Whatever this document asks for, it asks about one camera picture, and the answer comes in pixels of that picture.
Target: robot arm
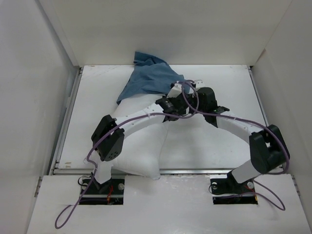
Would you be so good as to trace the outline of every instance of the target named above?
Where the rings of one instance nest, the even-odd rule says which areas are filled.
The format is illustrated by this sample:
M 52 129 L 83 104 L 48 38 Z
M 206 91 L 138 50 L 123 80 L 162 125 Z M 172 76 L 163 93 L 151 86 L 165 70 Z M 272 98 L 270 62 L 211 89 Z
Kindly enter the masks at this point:
M 213 90 L 203 87 L 201 80 L 195 81 L 193 86 L 199 97 L 199 111 L 235 117 L 228 108 L 217 105 Z M 165 115 L 152 115 L 153 113 L 166 113 L 175 116 L 193 113 L 192 110 L 188 110 L 188 105 L 185 103 L 181 92 L 181 85 L 173 84 L 171 91 L 166 97 L 157 100 L 144 110 L 116 119 L 113 119 L 110 115 L 103 117 L 91 137 L 93 144 L 120 123 L 138 116 L 148 115 L 145 118 L 129 121 L 106 138 L 96 149 L 101 161 L 110 161 L 116 158 L 121 153 L 124 139 L 132 133 L 155 123 L 175 121 L 178 119 Z M 197 99 L 192 94 L 186 95 L 186 98 L 193 107 L 196 106 Z M 244 185 L 261 174 L 268 173 L 286 161 L 276 141 L 264 129 L 250 123 L 236 121 L 235 119 L 214 116 L 204 117 L 214 127 L 231 132 L 250 146 L 250 160 L 230 171 L 226 179 L 211 180 L 214 184 L 218 184 L 218 189 L 214 190 L 214 192 L 218 194 L 235 193 L 237 187 Z M 270 125 L 268 128 L 278 137 L 285 149 L 287 149 L 278 127 Z

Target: white floor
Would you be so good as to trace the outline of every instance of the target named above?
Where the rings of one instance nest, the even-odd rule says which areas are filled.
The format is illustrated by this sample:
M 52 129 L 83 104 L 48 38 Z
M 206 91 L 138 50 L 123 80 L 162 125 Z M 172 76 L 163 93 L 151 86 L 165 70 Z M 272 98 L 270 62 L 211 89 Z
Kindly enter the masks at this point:
M 263 198 L 258 205 L 213 205 L 207 175 L 169 175 L 160 180 L 126 177 L 124 205 L 78 205 L 60 230 L 58 214 L 78 198 L 78 175 L 45 176 L 28 234 L 310 234 L 290 175 L 263 175 L 257 180 L 283 200 L 280 211 Z M 257 192 L 278 203 L 268 191 Z M 69 214 L 66 211 L 59 225 Z
M 264 123 L 247 66 L 173 65 L 172 68 L 186 79 L 202 79 L 213 88 L 219 105 L 240 117 Z M 101 118 L 116 109 L 116 99 L 132 71 L 130 65 L 84 67 L 59 168 L 92 168 L 83 163 L 92 147 L 91 135 Z M 226 169 L 249 158 L 249 146 L 244 141 L 197 115 L 170 123 L 160 168 Z

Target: folded blue fabric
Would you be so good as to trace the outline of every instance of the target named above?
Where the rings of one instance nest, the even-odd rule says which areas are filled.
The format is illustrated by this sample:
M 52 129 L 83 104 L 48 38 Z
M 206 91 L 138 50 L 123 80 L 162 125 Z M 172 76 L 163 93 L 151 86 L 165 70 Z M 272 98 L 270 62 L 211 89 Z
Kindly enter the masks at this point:
M 183 75 L 178 75 L 169 64 L 155 56 L 136 52 L 134 64 L 135 69 L 117 104 L 135 94 L 167 94 L 171 89 L 170 84 L 184 81 Z

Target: white panel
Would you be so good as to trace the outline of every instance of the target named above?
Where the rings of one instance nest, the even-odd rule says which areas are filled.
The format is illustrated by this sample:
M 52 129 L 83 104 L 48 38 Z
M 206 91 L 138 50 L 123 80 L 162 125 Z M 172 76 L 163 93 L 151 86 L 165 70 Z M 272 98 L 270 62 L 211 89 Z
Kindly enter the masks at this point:
M 45 176 L 28 234 L 310 234 L 290 175 L 265 175 L 257 180 L 283 200 L 280 211 L 263 198 L 259 205 L 213 205 L 205 175 L 162 176 L 153 181 L 127 176 L 124 204 L 79 205 L 60 230 L 54 221 L 78 198 L 79 176 Z M 255 184 L 256 191 L 277 202 Z M 60 218 L 61 224 L 69 211 Z
M 301 200 L 312 225 L 312 1 L 293 0 L 266 53 L 254 67 L 255 82 L 271 123 L 284 134 Z
M 246 66 L 173 65 L 172 69 L 186 79 L 202 79 L 214 90 L 219 105 L 264 124 Z M 113 113 L 132 71 L 128 65 L 84 67 L 59 168 L 92 168 L 83 163 L 92 148 L 91 135 L 102 117 Z M 234 168 L 250 159 L 246 142 L 208 124 L 201 115 L 168 126 L 159 162 L 162 169 Z
M 135 50 L 171 64 L 253 65 L 290 2 L 53 0 L 80 66 L 132 64 Z
M 73 72 L 34 0 L 0 0 L 1 234 L 27 229 Z

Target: white wall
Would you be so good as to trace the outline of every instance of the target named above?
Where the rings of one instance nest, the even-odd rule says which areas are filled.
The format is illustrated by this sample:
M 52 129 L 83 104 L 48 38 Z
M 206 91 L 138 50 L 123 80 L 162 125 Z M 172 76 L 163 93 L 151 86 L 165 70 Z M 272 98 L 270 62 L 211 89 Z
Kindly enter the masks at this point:
M 0 0 L 0 233 L 25 232 L 76 71 L 35 0 Z
M 312 1 L 293 0 L 253 74 L 269 123 L 278 124 L 291 154 L 312 227 Z
M 40 1 L 80 66 L 132 64 L 135 50 L 170 64 L 254 65 L 291 2 Z

